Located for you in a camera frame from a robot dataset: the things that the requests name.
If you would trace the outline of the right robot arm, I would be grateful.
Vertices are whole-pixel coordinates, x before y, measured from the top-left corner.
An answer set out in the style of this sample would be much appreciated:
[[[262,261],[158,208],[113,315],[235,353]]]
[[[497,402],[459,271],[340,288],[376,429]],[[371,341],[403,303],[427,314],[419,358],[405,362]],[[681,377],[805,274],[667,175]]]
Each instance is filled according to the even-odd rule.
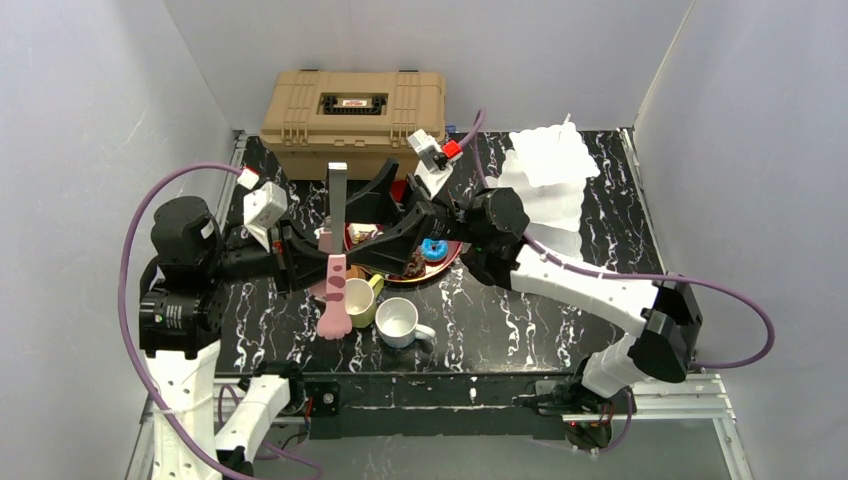
[[[680,277],[641,283],[614,278],[594,266],[546,258],[524,238],[529,217],[509,187],[487,187],[470,201],[442,193],[448,166],[421,165],[407,177],[401,201],[391,187],[398,163],[389,159],[376,177],[344,202],[333,201],[333,219],[376,224],[382,233],[353,247],[349,260],[384,273],[401,274],[424,239],[458,241],[461,260],[482,284],[547,297],[617,326],[623,338],[584,359],[567,382],[538,398],[552,403],[602,401],[646,379],[681,383],[688,374],[702,325],[691,287]]]

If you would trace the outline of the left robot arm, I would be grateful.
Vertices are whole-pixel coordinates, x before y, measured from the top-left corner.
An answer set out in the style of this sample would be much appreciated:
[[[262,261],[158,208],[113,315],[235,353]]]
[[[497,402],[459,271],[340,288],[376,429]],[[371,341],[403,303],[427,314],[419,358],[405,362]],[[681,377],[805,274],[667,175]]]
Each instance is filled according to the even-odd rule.
[[[178,197],[157,208],[156,256],[140,281],[139,344],[130,350],[154,392],[155,479],[250,479],[274,419],[310,401],[295,361],[263,361],[240,382],[245,392],[221,428],[214,420],[215,370],[222,344],[223,281],[270,277],[281,293],[323,277],[325,253],[282,217],[272,244],[224,238],[206,202]]]

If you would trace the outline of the red round tray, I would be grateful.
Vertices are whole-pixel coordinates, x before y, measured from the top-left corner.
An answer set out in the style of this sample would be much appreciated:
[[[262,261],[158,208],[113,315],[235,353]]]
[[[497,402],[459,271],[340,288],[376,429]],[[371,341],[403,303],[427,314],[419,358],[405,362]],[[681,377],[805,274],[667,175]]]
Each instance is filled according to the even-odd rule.
[[[363,244],[363,243],[366,242],[365,241],[365,242],[359,243],[359,244],[353,244],[351,242],[350,237],[348,236],[348,233],[347,233],[347,226],[349,224],[350,223],[346,224],[346,232],[345,232],[345,249],[346,250],[349,250],[349,249],[353,248],[354,246],[357,246],[359,244]],[[375,274],[382,275],[387,283],[416,284],[416,283],[425,282],[425,281],[428,281],[428,280],[436,277],[437,275],[439,275],[441,272],[445,271],[446,269],[449,269],[451,267],[451,265],[453,264],[453,262],[458,258],[459,253],[460,253],[461,244],[459,242],[456,242],[456,241],[447,241],[447,242],[448,242],[448,245],[449,245],[449,253],[448,253],[447,257],[442,262],[439,262],[439,263],[435,263],[435,264],[426,263],[426,265],[427,265],[426,273],[424,275],[418,277],[418,278],[404,278],[403,275],[401,275],[401,276],[389,275],[389,274],[386,274],[386,273],[379,272],[379,271],[372,269],[372,268],[366,268],[364,266],[361,266],[361,268],[368,275],[375,275]],[[416,258],[420,258],[420,259],[424,260],[424,258],[421,255],[421,245],[419,246],[418,250],[416,251],[416,254],[415,254],[413,259],[416,259]]]

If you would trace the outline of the tan plastic toolbox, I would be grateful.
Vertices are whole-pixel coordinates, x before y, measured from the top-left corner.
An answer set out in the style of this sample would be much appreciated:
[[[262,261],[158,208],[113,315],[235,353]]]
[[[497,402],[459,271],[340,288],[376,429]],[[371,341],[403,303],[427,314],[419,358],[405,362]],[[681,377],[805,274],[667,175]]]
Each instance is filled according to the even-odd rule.
[[[323,180],[331,162],[346,163],[351,180],[370,180],[388,158],[402,179],[418,163],[409,135],[445,139],[445,97],[437,72],[282,72],[259,138],[290,181]]]

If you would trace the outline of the white tiered cake stand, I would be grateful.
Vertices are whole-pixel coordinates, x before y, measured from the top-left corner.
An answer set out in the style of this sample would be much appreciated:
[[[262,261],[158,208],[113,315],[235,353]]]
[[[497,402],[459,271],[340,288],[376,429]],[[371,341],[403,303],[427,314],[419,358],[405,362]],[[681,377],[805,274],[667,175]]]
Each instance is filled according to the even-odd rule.
[[[576,125],[563,123],[511,132],[512,148],[489,187],[513,189],[529,217],[525,234],[558,257],[581,261],[584,190],[600,174]]]

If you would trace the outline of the pink handled metal tongs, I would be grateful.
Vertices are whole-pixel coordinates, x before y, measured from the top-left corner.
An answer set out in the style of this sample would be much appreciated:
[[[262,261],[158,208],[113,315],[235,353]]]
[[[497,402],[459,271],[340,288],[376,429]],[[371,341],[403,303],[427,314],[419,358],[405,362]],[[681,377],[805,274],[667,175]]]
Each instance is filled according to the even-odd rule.
[[[345,308],[347,258],[343,253],[347,199],[347,163],[328,164],[328,206],[331,250],[327,257],[325,310],[317,323],[317,334],[327,340],[342,339],[352,330]]]

